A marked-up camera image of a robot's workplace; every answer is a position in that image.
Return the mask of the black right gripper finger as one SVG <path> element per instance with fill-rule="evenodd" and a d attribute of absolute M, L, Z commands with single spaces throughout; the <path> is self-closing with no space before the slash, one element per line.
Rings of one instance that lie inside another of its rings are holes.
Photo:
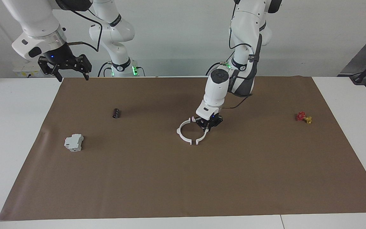
<path fill-rule="evenodd" d="M 85 78 L 85 80 L 88 81 L 90 79 L 92 65 L 85 54 L 81 54 L 79 56 L 79 69 L 80 69 L 80 72 L 83 74 L 83 77 Z"/>
<path fill-rule="evenodd" d="M 60 66 L 54 66 L 52 69 L 52 75 L 59 81 L 62 82 L 63 81 L 63 77 L 59 72 L 60 70 Z"/>

